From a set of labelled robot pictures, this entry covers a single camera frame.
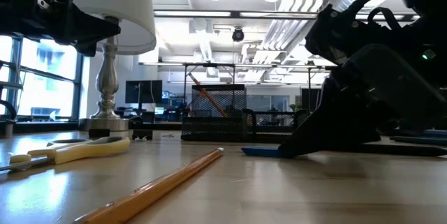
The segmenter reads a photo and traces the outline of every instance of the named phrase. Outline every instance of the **lamp stem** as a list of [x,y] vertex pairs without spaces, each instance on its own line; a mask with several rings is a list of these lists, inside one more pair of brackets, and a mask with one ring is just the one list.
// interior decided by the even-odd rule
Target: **lamp stem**
[[[118,24],[116,17],[105,17],[106,21]],[[113,37],[107,38],[103,45],[103,63],[96,76],[96,90],[101,93],[101,100],[98,104],[98,112],[91,115],[91,119],[119,119],[115,114],[115,93],[118,91],[118,77],[115,68],[115,55],[118,47],[115,45]]]

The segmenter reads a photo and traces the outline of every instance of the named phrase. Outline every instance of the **window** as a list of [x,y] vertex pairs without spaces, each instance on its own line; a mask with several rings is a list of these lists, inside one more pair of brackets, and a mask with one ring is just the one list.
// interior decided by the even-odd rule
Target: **window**
[[255,112],[288,111],[288,96],[248,95],[247,108]]
[[[0,81],[23,84],[23,90],[1,94],[19,116],[78,117],[82,57],[74,47],[0,36],[0,60],[5,62]],[[5,113],[0,106],[0,114]]]

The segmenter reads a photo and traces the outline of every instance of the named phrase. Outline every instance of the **orange rod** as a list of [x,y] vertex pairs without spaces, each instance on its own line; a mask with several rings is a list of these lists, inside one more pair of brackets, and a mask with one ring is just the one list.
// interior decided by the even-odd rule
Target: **orange rod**
[[[189,73],[189,77],[197,84],[200,85],[200,82],[191,74]],[[208,100],[211,102],[211,104],[213,104],[213,106],[219,111],[219,113],[223,116],[223,117],[227,117],[228,115],[224,112],[224,110],[222,110],[222,108],[220,108],[220,106],[216,103],[216,101],[214,101],[214,99],[212,99],[212,97],[207,93],[207,90],[205,90],[204,88],[200,89],[200,92],[205,95],[206,98],[208,98]]]
[[162,198],[166,193],[191,178],[197,172],[222,156],[223,148],[218,148],[190,163],[177,168],[170,174],[155,179],[134,190],[132,194],[107,203],[79,217],[74,223],[113,224],[123,223]]

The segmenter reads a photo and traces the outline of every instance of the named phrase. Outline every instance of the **desk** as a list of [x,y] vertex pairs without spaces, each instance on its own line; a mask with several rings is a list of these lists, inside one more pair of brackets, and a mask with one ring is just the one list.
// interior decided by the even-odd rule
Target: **desk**
[[[234,143],[133,142],[127,154],[0,173],[0,223],[71,223],[215,147],[224,157],[130,223],[447,223],[447,161],[319,152],[293,160],[247,157]],[[78,132],[0,141],[7,153]]]

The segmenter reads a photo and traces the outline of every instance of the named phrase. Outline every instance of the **window frame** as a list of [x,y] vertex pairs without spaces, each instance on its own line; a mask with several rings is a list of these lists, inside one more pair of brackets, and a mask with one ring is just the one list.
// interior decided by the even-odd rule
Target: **window frame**
[[[9,82],[18,83],[20,81],[20,75],[17,75],[17,72],[23,71],[28,73],[33,73],[34,75],[40,76],[40,77],[46,77],[51,80],[59,80],[62,82],[70,82],[73,83],[73,104],[71,107],[71,116],[69,117],[60,117],[57,116],[57,119],[78,119],[79,117],[79,108],[80,108],[80,92],[82,88],[82,65],[84,64],[84,57],[78,53],[78,57],[76,59],[76,71],[75,71],[75,78],[70,79],[67,77],[62,77],[60,75],[49,73],[41,70],[36,70],[33,68],[22,66],[21,60],[22,60],[22,48],[23,48],[23,38],[13,38],[13,44],[12,44],[12,50],[11,50],[11,58],[10,62],[5,62],[3,66],[8,67],[10,69],[9,71]],[[17,89],[8,89],[8,93],[6,96],[6,100],[14,105],[15,108],[17,108],[17,100],[18,100],[18,94],[19,91]],[[18,114],[18,117],[30,117],[31,115],[21,115]],[[48,118],[48,116],[33,116],[34,118]]]

